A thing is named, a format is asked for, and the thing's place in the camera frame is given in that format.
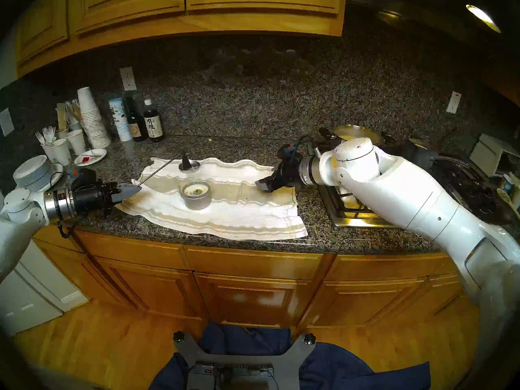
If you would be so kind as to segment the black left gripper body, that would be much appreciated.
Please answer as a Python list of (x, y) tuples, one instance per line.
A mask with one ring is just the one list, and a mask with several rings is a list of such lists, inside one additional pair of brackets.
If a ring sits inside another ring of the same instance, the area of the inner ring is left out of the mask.
[(105, 184), (102, 181), (94, 183), (74, 181), (72, 183), (72, 198), (77, 215), (86, 215), (88, 212), (96, 210), (103, 210), (107, 213), (118, 204), (112, 198), (114, 194), (119, 194), (116, 182)]

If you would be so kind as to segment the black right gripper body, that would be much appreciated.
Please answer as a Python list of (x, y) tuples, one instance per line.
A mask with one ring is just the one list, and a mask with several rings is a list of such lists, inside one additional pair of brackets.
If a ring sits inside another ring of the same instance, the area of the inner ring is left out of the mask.
[(282, 187), (298, 187), (303, 185), (300, 176), (301, 157), (294, 157), (292, 160), (282, 160), (276, 169), (279, 170), (278, 175), (274, 177), (276, 189)]

